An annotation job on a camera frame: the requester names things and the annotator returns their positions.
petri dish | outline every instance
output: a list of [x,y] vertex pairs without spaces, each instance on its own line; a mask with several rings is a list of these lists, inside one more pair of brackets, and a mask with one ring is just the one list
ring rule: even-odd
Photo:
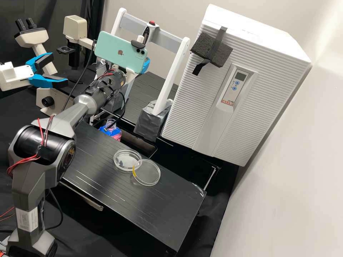
[[139,168],[142,156],[132,149],[121,149],[113,156],[114,164],[123,171],[132,171],[132,167]]
[[149,159],[141,159],[138,161],[138,167],[132,169],[132,174],[135,179],[145,186],[153,186],[157,184],[161,177],[160,168]]

control panel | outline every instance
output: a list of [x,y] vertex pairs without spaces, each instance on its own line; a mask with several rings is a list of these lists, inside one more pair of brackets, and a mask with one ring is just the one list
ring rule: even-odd
[[221,102],[233,106],[248,77],[248,72],[237,69]]

white box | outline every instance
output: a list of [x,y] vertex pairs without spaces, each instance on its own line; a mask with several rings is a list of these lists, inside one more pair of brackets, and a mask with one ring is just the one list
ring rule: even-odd
[[87,21],[77,15],[65,16],[63,34],[76,40],[87,37]]
[[[198,36],[215,37],[221,26],[231,55],[222,68],[207,64],[198,76],[192,72],[203,59],[190,55],[161,136],[245,166],[311,61],[288,33],[215,5]],[[236,79],[237,72],[247,76]]]

smartphone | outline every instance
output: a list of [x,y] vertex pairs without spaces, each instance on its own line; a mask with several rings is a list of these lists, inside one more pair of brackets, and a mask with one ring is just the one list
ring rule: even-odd
[[141,73],[148,55],[145,48],[138,49],[131,45],[129,41],[105,31],[99,33],[94,53],[97,57],[117,64],[122,68],[130,68],[135,73]]

ribbed plastic surface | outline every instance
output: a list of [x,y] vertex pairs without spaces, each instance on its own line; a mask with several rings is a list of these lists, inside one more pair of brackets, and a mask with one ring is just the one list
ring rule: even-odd
[[[202,24],[201,32],[215,37],[218,30]],[[193,69],[202,58],[191,54],[162,137],[192,148],[231,63],[247,67],[257,71],[258,78],[212,154],[244,166],[310,64],[228,33],[223,42],[234,50],[222,68],[207,64],[194,76]]]

